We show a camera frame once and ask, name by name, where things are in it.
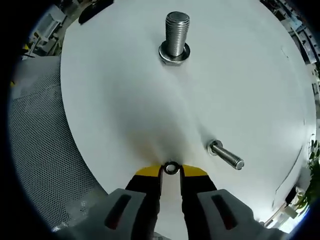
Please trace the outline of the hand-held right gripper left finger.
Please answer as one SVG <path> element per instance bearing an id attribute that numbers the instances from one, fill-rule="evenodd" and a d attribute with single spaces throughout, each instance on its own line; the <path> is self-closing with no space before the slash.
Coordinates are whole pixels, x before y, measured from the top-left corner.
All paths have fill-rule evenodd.
<path id="1" fill-rule="evenodd" d="M 161 165 L 138 170 L 127 186 L 118 188 L 89 209 L 87 217 L 55 232 L 57 240 L 150 240 L 160 212 Z"/>

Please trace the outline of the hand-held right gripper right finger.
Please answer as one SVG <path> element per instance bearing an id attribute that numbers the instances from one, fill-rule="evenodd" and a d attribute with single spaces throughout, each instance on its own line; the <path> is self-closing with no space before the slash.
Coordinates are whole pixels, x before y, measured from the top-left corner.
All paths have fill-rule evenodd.
<path id="1" fill-rule="evenodd" d="M 253 211 L 209 175 L 191 165 L 180 166 L 182 212 L 190 240 L 284 240 L 287 234 L 266 228 Z"/>

